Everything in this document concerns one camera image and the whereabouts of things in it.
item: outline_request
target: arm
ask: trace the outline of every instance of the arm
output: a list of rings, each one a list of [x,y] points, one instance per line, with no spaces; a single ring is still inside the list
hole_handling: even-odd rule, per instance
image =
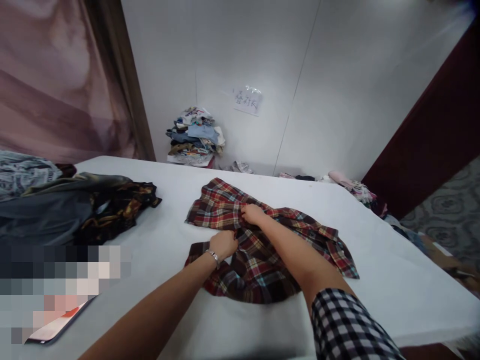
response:
[[[237,250],[233,231],[221,231],[210,249],[221,262]],[[209,253],[143,298],[99,338],[80,360],[156,359],[203,283],[217,267]]]
[[[257,225],[268,237],[300,285],[309,311],[315,296],[323,289],[341,289],[355,295],[337,269],[300,236],[266,215],[256,205],[247,205],[241,211],[247,222]]]

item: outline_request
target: patterned carpet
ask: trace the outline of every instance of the patterned carpet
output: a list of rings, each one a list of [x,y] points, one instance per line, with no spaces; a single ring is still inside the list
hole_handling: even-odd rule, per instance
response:
[[[480,156],[400,222],[480,272]]]

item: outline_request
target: silver watch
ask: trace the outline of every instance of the silver watch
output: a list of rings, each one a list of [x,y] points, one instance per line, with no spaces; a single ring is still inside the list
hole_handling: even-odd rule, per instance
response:
[[[206,253],[209,253],[210,255],[213,256],[213,258],[215,259],[216,261],[216,269],[220,269],[220,262],[219,262],[219,257],[217,256],[217,254],[215,252],[213,252],[212,250],[208,249],[208,250],[205,250]]]

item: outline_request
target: black and white checkered shirt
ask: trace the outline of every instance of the black and white checkered shirt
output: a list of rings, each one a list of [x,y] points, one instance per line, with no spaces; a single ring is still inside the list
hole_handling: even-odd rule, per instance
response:
[[[403,359],[355,296],[327,288],[316,295],[311,310],[317,359]]]

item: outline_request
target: white tablecloth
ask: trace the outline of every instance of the white tablecloth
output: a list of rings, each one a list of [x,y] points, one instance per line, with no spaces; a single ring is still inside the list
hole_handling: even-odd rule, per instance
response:
[[[23,346],[23,359],[76,359],[149,292],[180,271],[190,245],[213,229],[184,223],[201,187],[219,177],[274,208],[289,207],[339,230],[360,280],[346,279],[396,344],[452,340],[479,330],[480,301],[336,184],[101,156],[78,172],[153,182],[163,199],[137,226],[106,245],[132,250],[131,277],[98,296],[54,344]],[[302,294],[272,305],[237,302],[200,290],[161,359],[315,354]]]

